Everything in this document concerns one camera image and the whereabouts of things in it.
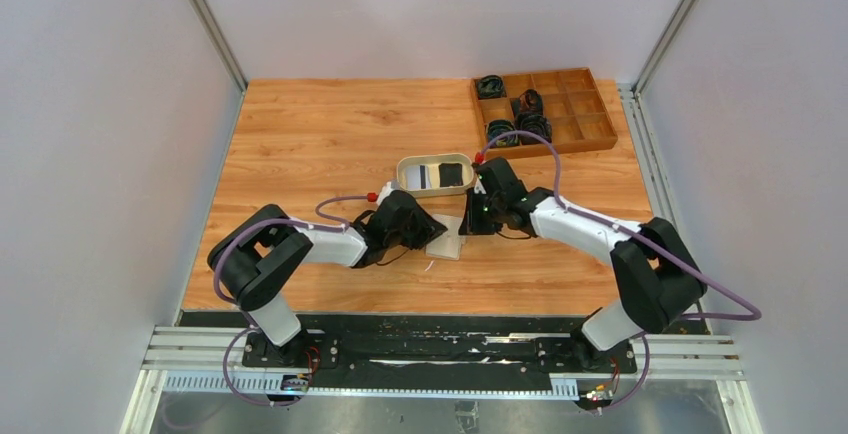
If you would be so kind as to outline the white leather card holder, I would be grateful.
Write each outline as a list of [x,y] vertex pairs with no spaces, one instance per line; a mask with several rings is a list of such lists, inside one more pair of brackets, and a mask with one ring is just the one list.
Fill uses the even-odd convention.
[[426,246],[425,254],[432,258],[459,260],[464,245],[464,237],[459,234],[462,219],[444,214],[434,214],[433,218],[444,225],[446,231]]

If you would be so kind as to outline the white credit card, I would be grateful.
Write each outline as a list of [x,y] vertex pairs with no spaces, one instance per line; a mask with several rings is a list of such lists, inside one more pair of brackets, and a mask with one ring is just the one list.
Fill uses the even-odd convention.
[[438,188],[435,167],[432,164],[416,164],[404,169],[408,191],[429,191]]

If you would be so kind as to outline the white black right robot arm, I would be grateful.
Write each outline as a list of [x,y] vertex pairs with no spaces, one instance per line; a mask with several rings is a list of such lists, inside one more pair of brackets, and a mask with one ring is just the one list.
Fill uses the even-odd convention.
[[529,190],[501,157],[473,165],[466,219],[499,232],[557,241],[611,267],[618,298],[585,318],[551,357],[592,370],[619,344],[642,333],[659,334],[707,291],[697,265],[667,220],[622,221],[570,203],[553,190]]

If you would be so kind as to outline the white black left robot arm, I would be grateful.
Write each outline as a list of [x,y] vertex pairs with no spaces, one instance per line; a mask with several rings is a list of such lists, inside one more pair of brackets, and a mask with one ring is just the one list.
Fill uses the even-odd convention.
[[320,352],[283,295],[300,266],[383,266],[390,250],[424,249],[448,230],[403,190],[371,193],[364,199],[374,208],[351,221],[328,218],[325,223],[307,222],[276,204],[265,205],[207,256],[215,293],[243,313],[285,366],[315,361]]

